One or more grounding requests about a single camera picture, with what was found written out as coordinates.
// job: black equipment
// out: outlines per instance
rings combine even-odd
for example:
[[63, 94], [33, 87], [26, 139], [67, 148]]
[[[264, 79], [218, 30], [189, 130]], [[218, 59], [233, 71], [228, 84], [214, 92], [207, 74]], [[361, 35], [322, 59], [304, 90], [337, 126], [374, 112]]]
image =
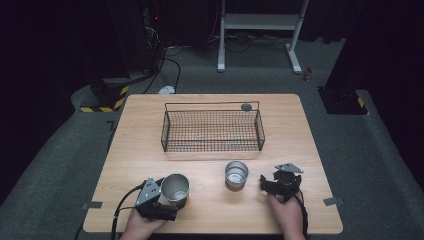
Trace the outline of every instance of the black equipment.
[[278, 165], [275, 168], [277, 168], [278, 171], [274, 172], [273, 175], [274, 180], [277, 181], [268, 181], [261, 175], [261, 190], [275, 195], [281, 195], [284, 197], [284, 201], [287, 202], [290, 197], [299, 192], [300, 183], [302, 182], [302, 177], [300, 175], [295, 176], [294, 172], [303, 173], [303, 171], [290, 163]]
[[163, 178], [155, 182], [151, 177], [144, 181], [137, 197], [135, 209], [143, 218], [175, 221], [178, 210], [185, 206], [187, 200], [185, 199], [177, 206], [163, 205], [158, 202], [162, 181]]

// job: stainless steel cup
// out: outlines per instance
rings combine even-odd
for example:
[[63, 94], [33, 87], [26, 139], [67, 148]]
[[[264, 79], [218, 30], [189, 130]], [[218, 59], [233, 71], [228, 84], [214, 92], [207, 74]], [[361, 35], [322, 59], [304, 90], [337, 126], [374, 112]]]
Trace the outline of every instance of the stainless steel cup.
[[249, 169], [241, 161], [232, 161], [225, 167], [225, 182], [234, 189], [239, 189], [246, 183]]
[[177, 206], [183, 201], [185, 203], [189, 190], [190, 183], [187, 177], [179, 173], [165, 177], [161, 184], [162, 196], [173, 206]]

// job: wrist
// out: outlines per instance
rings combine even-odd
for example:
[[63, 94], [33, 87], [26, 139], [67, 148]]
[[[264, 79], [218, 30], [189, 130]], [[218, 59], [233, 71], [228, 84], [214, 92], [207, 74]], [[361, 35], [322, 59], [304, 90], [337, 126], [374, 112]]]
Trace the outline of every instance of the wrist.
[[147, 240], [151, 235], [151, 232], [145, 232], [141, 229], [127, 229], [120, 240]]

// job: dark curtain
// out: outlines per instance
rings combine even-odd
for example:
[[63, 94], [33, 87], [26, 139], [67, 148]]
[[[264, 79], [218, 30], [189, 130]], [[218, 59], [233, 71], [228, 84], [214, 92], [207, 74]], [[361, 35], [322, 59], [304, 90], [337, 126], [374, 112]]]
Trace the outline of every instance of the dark curtain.
[[0, 2], [0, 203], [87, 85], [67, 45], [64, 2]]

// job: metal bracket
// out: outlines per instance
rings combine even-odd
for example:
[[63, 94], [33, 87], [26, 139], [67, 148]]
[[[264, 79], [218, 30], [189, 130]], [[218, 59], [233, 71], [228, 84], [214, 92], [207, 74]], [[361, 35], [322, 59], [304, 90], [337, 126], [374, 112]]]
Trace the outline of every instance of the metal bracket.
[[283, 172], [304, 173], [302, 169], [292, 163], [277, 165], [275, 168]]
[[152, 177], [149, 177], [138, 195], [136, 206], [143, 207], [144, 205], [150, 205], [150, 203], [156, 202], [159, 199], [160, 194], [161, 189], [159, 185]]

